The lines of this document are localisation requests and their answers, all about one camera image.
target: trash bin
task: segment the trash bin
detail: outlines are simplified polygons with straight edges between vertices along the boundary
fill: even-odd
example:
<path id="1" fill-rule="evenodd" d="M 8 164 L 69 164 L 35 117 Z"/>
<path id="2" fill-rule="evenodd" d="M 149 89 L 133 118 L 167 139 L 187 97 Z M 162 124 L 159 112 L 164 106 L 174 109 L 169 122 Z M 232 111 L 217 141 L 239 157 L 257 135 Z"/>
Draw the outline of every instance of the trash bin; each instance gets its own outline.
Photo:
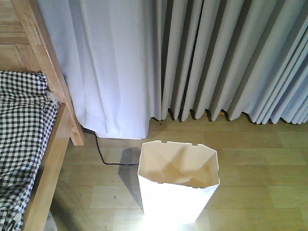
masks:
<path id="1" fill-rule="evenodd" d="M 217 152 L 202 144 L 147 142 L 138 178 L 146 218 L 192 223 L 219 186 Z"/>

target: power cord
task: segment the power cord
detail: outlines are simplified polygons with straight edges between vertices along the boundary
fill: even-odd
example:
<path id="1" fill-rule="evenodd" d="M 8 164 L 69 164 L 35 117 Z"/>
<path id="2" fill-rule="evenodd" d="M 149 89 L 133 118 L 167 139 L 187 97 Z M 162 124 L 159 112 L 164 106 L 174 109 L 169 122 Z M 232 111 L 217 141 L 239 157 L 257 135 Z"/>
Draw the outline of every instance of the power cord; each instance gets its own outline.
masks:
<path id="1" fill-rule="evenodd" d="M 139 164 L 121 164 L 121 163 L 107 163 L 107 162 L 105 162 L 104 158 L 103 158 L 103 155 L 101 153 L 100 147 L 98 145 L 98 140 L 97 140 L 97 135 L 96 134 L 95 134 L 95 140 L 96 140 L 96 147 L 97 147 L 98 153 L 100 154 L 102 162 L 104 164 L 106 164 L 106 165 L 121 165 L 121 166 L 135 166 L 135 165 L 139 165 Z"/>

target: wooden panel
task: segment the wooden panel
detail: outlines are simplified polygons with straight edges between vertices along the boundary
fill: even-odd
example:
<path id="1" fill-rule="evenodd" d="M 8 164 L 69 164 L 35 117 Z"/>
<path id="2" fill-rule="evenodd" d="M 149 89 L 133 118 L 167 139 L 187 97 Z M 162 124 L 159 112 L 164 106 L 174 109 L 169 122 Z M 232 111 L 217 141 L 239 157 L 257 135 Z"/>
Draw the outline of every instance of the wooden panel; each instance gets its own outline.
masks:
<path id="1" fill-rule="evenodd" d="M 71 96 L 38 4 L 35 0 L 12 0 L 12 3 L 18 18 L 22 22 L 22 26 L 37 58 L 40 69 L 48 76 L 50 90 L 68 107 L 73 121 L 71 134 L 73 144 L 83 145 L 84 134 L 75 116 Z"/>
<path id="2" fill-rule="evenodd" d="M 44 230 L 71 130 L 69 111 L 62 104 L 26 208 L 24 231 Z"/>
<path id="3" fill-rule="evenodd" d="M 20 25 L 11 0 L 0 1 L 0 26 Z"/>
<path id="4" fill-rule="evenodd" d="M 25 71 L 18 51 L 14 45 L 0 45 L 0 70 Z"/>
<path id="5" fill-rule="evenodd" d="M 21 25 L 0 25 L 0 32 L 23 32 Z"/>
<path id="6" fill-rule="evenodd" d="M 19 44 L 16 45 L 16 48 L 18 50 L 18 53 L 25 65 L 25 68 L 27 71 L 30 72 L 40 72 L 40 67 L 38 64 L 38 61 L 30 47 L 30 45 L 27 44 Z"/>
<path id="7" fill-rule="evenodd" d="M 29 42 L 24 32 L 0 32 L 0 44 L 29 44 Z"/>

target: black and white checkered fabric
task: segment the black and white checkered fabric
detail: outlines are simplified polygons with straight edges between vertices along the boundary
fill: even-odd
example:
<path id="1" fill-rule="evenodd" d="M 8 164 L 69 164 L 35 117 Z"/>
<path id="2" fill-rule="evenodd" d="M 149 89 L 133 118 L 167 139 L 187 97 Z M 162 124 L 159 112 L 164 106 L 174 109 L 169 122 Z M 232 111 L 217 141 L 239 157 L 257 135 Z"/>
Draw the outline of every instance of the black and white checkered fabric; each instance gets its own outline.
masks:
<path id="1" fill-rule="evenodd" d="M 18 231 L 52 126 L 57 102 L 44 74 L 0 71 L 0 231 Z"/>

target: curtain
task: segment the curtain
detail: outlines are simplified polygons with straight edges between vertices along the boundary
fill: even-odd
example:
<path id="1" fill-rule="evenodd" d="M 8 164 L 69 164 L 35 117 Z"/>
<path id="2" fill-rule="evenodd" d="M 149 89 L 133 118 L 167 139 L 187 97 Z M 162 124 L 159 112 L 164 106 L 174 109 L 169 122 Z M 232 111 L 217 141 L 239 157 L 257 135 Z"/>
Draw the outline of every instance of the curtain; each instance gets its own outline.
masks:
<path id="1" fill-rule="evenodd" d="M 158 89 L 150 2 L 38 3 L 81 125 L 99 137 L 146 137 Z"/>
<path id="2" fill-rule="evenodd" d="M 81 125 L 145 138 L 209 110 L 308 120 L 305 0 L 39 0 Z"/>

